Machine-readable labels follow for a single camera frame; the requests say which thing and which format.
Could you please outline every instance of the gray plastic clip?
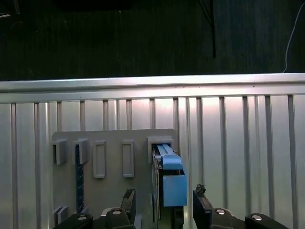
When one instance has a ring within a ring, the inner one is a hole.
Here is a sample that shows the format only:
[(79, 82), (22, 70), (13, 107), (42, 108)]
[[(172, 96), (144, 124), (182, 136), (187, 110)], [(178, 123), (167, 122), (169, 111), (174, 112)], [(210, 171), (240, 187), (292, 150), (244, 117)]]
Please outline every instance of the gray plastic clip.
[(124, 140), (122, 142), (123, 151), (123, 177), (134, 177), (134, 148), (133, 140)]
[(67, 140), (61, 139), (52, 142), (53, 163), (55, 165), (63, 164), (67, 161)]
[(68, 218), (69, 207), (58, 207), (53, 212), (54, 225), (57, 226), (61, 222), (63, 222), (66, 218)]
[(77, 141), (73, 142), (73, 164), (75, 165), (75, 147), (76, 145), (79, 145), (79, 153), (80, 153), (80, 164), (85, 164), (89, 159), (89, 142), (87, 139), (78, 139)]
[(96, 141), (93, 146), (93, 176), (106, 177), (106, 141)]
[(171, 136), (152, 136), (147, 137), (147, 152), (148, 152), (148, 163), (152, 162), (152, 145), (154, 144), (169, 144), (173, 147), (173, 139)]

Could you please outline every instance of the dark floor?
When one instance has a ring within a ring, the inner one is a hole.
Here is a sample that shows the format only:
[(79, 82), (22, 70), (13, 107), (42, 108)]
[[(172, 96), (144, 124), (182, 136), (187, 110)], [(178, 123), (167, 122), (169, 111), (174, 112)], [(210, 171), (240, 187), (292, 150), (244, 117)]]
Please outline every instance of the dark floor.
[[(31, 0), (25, 23), (0, 20), (0, 80), (280, 73), (303, 1), (214, 0), (213, 58), (197, 0), (142, 0), (130, 10), (91, 13)], [(304, 27), (305, 7), (287, 72), (305, 72)]]

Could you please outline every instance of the blue object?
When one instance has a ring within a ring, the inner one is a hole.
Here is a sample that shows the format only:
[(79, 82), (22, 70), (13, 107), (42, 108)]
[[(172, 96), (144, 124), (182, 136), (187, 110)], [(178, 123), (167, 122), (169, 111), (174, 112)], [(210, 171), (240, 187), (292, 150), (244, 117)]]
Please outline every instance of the blue object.
[(178, 207), (187, 205), (186, 175), (163, 176), (163, 205)]
[(157, 145), (163, 170), (183, 170), (181, 159), (167, 144)]
[(187, 205), (187, 179), (181, 158), (167, 145), (157, 145), (163, 171), (180, 171), (179, 174), (163, 175), (163, 205), (178, 207)]

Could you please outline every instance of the white cable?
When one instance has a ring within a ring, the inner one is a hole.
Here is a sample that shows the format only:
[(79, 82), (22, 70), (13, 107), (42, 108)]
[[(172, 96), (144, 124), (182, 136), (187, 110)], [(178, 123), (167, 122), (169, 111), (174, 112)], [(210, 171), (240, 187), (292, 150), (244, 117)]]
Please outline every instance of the white cable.
[(300, 16), (300, 13), (301, 13), (301, 10), (303, 8), (303, 6), (305, 5), (305, 2), (301, 5), (300, 9), (299, 9), (299, 12), (297, 13), (297, 16), (296, 16), (296, 19), (295, 19), (295, 25), (291, 31), (291, 34), (290, 34), (290, 38), (289, 38), (289, 41), (288, 41), (288, 44), (287, 44), (287, 48), (286, 48), (286, 55), (285, 55), (285, 69), (282, 71), (282, 73), (285, 73), (287, 68), (288, 68), (288, 51), (289, 51), (289, 46), (290, 46), (290, 42), (291, 42), (291, 39), (292, 39), (292, 36), (295, 32), (295, 26), (296, 26), (296, 23), (297, 23), (297, 20), (299, 19), (299, 16)]

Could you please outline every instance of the black clamp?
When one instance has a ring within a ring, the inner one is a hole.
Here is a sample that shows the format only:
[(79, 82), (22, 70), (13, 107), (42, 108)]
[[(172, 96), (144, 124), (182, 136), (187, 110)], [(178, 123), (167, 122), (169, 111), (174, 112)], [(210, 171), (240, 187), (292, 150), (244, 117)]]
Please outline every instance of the black clamp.
[(205, 196), (204, 185), (193, 191), (193, 218), (198, 229), (289, 229), (274, 219), (252, 213), (242, 221), (222, 208), (213, 208)]
[(125, 192), (121, 207), (113, 208), (96, 220), (90, 214), (76, 213), (53, 229), (135, 229), (135, 190)]

